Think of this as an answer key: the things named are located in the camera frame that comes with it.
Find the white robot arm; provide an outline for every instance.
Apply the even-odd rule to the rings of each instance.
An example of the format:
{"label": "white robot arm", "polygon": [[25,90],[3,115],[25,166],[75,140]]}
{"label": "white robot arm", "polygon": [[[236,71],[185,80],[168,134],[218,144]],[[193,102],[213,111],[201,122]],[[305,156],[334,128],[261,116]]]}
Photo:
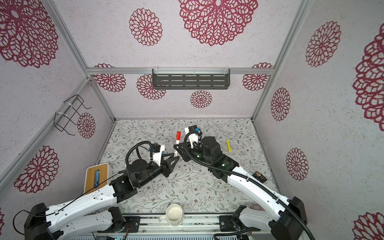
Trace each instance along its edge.
{"label": "white robot arm", "polygon": [[[149,144],[151,161],[139,159],[129,164],[128,157],[137,146]],[[98,214],[90,214],[98,209],[113,206],[137,194],[141,188],[158,175],[168,177],[172,173],[179,156],[163,154],[164,145],[140,142],[132,147],[126,156],[126,170],[121,176],[89,194],[75,200],[46,207],[44,203],[35,205],[24,224],[25,240],[64,240],[81,233],[116,232],[125,224],[118,207],[110,207]]]}
{"label": "white robot arm", "polygon": [[277,240],[297,240],[303,230],[311,235],[306,227],[307,218],[301,200],[296,197],[290,200],[265,186],[260,182],[262,178],[258,175],[261,174],[249,174],[235,160],[222,153],[214,137],[202,138],[202,132],[196,125],[185,128],[185,133],[184,142],[174,145],[184,161],[192,159],[207,167],[216,178],[240,189],[265,210],[240,206],[231,220],[238,230],[255,227],[270,231]]}

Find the table surface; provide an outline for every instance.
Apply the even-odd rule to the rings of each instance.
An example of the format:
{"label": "table surface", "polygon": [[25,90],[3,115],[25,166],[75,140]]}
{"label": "table surface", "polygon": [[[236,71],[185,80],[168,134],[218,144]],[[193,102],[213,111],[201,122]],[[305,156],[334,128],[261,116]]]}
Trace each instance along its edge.
{"label": "table surface", "polygon": [[[264,184],[276,190],[250,119],[120,120],[116,123],[100,163],[109,163],[113,174],[123,170],[128,150],[145,140],[165,144],[165,153],[171,153],[174,151],[176,132],[182,132],[183,140],[184,128],[192,125],[197,125],[202,130],[203,137],[214,136],[223,153],[237,161],[249,173],[262,173],[268,179]],[[231,152],[228,152],[226,138],[229,138]],[[139,149],[142,158],[149,161],[149,152],[142,147]],[[129,162],[136,159],[134,151]],[[123,213],[158,213],[165,212],[172,203],[181,205],[184,212],[233,212],[239,205],[261,209],[243,192],[215,178],[207,168],[193,161],[183,160],[177,163],[168,178],[158,176],[138,189],[138,194],[118,206]]]}

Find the red flower pattern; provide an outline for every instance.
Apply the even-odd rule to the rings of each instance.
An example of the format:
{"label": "red flower pattern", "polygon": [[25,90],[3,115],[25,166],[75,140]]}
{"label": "red flower pattern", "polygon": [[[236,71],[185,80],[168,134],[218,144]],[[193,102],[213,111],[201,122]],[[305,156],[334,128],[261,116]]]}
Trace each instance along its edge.
{"label": "red flower pattern", "polygon": [[354,221],[352,229],[354,240],[382,240],[384,239],[384,216],[376,212],[359,215]]}
{"label": "red flower pattern", "polygon": [[384,23],[375,39],[364,48],[362,61],[355,70],[355,102],[364,109],[364,117],[377,122],[384,131]]}
{"label": "red flower pattern", "polygon": [[[272,68],[270,63],[259,63],[253,68]],[[257,91],[263,89],[268,80],[268,74],[246,74],[243,76],[243,85],[246,89]]]}
{"label": "red flower pattern", "polygon": [[271,101],[271,113],[276,121],[286,118],[291,107],[290,95],[285,88],[279,88],[273,94]]}
{"label": "red flower pattern", "polygon": [[49,65],[58,35],[39,0],[0,1],[0,52],[23,67]]}
{"label": "red flower pattern", "polygon": [[21,192],[37,193],[55,179],[58,168],[59,159],[55,151],[49,146],[43,146],[13,185]]}
{"label": "red flower pattern", "polygon": [[162,98],[167,92],[166,90],[156,90],[153,88],[151,74],[140,76],[136,84],[140,94],[148,99]]}
{"label": "red flower pattern", "polygon": [[4,214],[1,213],[1,208],[0,208],[0,236],[1,236],[1,230],[3,229],[3,226],[4,226],[3,217],[4,217]]}
{"label": "red flower pattern", "polygon": [[89,113],[80,115],[77,121],[77,130],[83,138],[90,138],[95,133],[95,119]]}
{"label": "red flower pattern", "polygon": [[257,0],[179,0],[184,28],[200,43],[223,45],[252,21]]}
{"label": "red flower pattern", "polygon": [[191,95],[191,103],[197,108],[205,108],[212,102],[212,95],[204,90],[198,90]]}
{"label": "red flower pattern", "polygon": [[163,29],[156,15],[148,9],[137,9],[129,19],[133,37],[141,44],[153,46],[160,41]]}
{"label": "red flower pattern", "polygon": [[[109,64],[98,64],[96,68],[114,68]],[[110,92],[120,92],[125,88],[125,78],[123,74],[94,74],[93,77],[98,85]]]}
{"label": "red flower pattern", "polygon": [[289,174],[296,180],[304,180],[308,174],[308,161],[305,154],[297,148],[292,148],[285,160]]}
{"label": "red flower pattern", "polygon": [[336,51],[340,42],[340,26],[337,22],[327,22],[312,35],[308,43],[307,62],[312,67],[317,67],[326,63]]}

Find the yellow marker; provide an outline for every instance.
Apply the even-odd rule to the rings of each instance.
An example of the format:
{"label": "yellow marker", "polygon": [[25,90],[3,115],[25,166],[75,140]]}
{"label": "yellow marker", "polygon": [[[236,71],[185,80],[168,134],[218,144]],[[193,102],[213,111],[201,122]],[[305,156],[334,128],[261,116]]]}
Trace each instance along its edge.
{"label": "yellow marker", "polygon": [[226,138],[225,140],[227,141],[228,151],[231,152],[231,146],[229,146],[229,139]]}

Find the wall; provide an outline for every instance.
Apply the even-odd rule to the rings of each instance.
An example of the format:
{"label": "wall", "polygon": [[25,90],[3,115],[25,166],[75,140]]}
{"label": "wall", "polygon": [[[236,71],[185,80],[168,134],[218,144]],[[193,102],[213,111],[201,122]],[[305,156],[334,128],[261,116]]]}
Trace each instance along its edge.
{"label": "wall", "polygon": [[[0,6],[9,29],[2,30],[0,41],[2,174],[84,77],[40,2]],[[28,10],[41,20],[30,22]],[[39,38],[33,37],[36,32]],[[28,41],[18,40],[26,35]]]}
{"label": "wall", "polygon": [[114,67],[273,64],[300,3],[198,2],[55,1],[88,65]]}
{"label": "wall", "polygon": [[314,1],[256,119],[280,190],[304,202],[318,240],[384,237],[383,12]]}
{"label": "wall", "polygon": [[[39,1],[0,3],[0,174],[84,80],[74,58]],[[77,197],[85,170],[94,164],[111,126],[91,86],[80,93],[84,105],[66,130],[55,129],[0,199],[0,239],[24,239],[12,227],[21,209]],[[26,214],[16,218],[24,232]]]}
{"label": "wall", "polygon": [[[101,88],[116,118],[249,118],[262,94],[244,88],[244,75],[232,74],[227,90],[155,90],[149,74],[121,76],[123,91]],[[117,74],[95,76],[99,83],[102,78],[116,79]]]}
{"label": "wall", "polygon": [[[80,117],[75,113],[73,120],[83,123],[84,127],[69,123],[65,129],[75,136],[55,129],[44,140],[37,156],[31,159],[0,200],[0,214],[3,214],[0,220],[3,223],[0,224],[0,239],[24,239],[12,227],[12,219],[21,209],[29,211],[32,206],[41,202],[46,206],[66,202],[82,193],[85,171],[94,164],[111,122],[90,85],[80,96],[84,99],[84,106],[91,108],[85,109],[81,106],[78,112],[87,117]],[[67,112],[69,116],[73,113],[72,109]],[[59,124],[66,122],[62,118]],[[21,213],[16,218],[16,228],[21,232],[24,232],[23,223],[26,217],[26,213]]]}
{"label": "wall", "polygon": [[[300,0],[198,2],[55,1],[90,67],[272,67]],[[95,79],[118,118],[248,118],[267,77],[196,94],[154,90],[149,75]]]}

